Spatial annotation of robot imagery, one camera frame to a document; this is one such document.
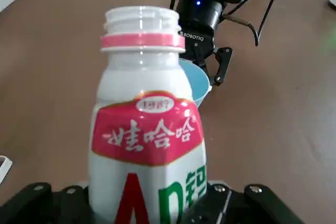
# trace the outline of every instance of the bottle neck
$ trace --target bottle neck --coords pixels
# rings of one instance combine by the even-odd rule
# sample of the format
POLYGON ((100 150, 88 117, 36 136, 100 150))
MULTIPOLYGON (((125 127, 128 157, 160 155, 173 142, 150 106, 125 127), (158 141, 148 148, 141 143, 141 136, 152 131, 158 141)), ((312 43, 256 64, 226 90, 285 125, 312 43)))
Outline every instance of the bottle neck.
POLYGON ((108 55, 108 68, 113 70, 130 69, 169 69, 179 65, 179 52, 173 49, 113 50, 108 55))

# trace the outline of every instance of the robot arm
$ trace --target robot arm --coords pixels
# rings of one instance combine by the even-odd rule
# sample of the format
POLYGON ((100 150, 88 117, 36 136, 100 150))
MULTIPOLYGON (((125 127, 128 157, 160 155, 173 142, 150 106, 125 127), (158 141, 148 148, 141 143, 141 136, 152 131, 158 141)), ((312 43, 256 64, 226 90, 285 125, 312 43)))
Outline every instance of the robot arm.
MULTIPOLYGON (((175 1, 171 0, 170 9, 174 9, 175 1)), ((261 31, 274 0, 270 0, 258 31, 250 22, 232 16, 247 1, 178 0, 176 11, 180 15, 180 26, 182 28, 180 34, 186 38, 186 52, 181 54, 180 57, 192 61, 209 76, 205 59, 214 54, 219 67, 215 76, 209 76, 212 85, 218 86, 224 81, 226 70, 233 54, 233 50, 229 47, 217 49, 214 45, 215 31, 222 21, 228 20, 248 27, 253 32, 255 45, 259 45, 261 31), (237 6, 227 14, 224 14, 224 9, 229 3, 237 4, 237 6)))
MULTIPOLYGON (((1 224, 94 224, 88 188, 52 191, 33 183, 0 207, 1 224)), ((207 193, 184 213, 179 224, 303 224, 266 186, 248 185, 243 193, 208 184, 207 193)))

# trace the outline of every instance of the bottle label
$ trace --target bottle label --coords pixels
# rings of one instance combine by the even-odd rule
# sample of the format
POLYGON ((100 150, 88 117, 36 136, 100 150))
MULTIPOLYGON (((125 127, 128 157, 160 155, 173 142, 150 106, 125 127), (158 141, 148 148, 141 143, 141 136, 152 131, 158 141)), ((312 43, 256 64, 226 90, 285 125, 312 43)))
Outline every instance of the bottle label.
POLYGON ((153 91, 130 102, 102 107, 96 117, 92 151, 127 163, 162 166, 202 141, 195 103, 153 91))

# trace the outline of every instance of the red letter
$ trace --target red letter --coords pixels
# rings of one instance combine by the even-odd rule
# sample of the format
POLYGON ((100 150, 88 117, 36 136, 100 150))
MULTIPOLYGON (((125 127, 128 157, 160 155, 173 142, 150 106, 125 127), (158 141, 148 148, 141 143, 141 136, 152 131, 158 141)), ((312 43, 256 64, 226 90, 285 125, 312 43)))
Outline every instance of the red letter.
POLYGON ((130 223, 133 209, 137 223, 149 224, 138 176, 134 173, 129 173, 114 224, 130 223))

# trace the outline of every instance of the plastic bottle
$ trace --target plastic bottle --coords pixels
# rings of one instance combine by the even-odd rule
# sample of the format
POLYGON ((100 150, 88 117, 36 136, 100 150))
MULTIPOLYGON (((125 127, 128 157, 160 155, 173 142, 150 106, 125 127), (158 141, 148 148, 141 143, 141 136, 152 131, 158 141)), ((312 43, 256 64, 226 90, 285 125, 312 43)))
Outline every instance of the plastic bottle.
POLYGON ((176 223, 206 193, 199 113, 179 66, 178 14, 159 7, 106 13, 102 74, 89 144, 96 223, 176 223))

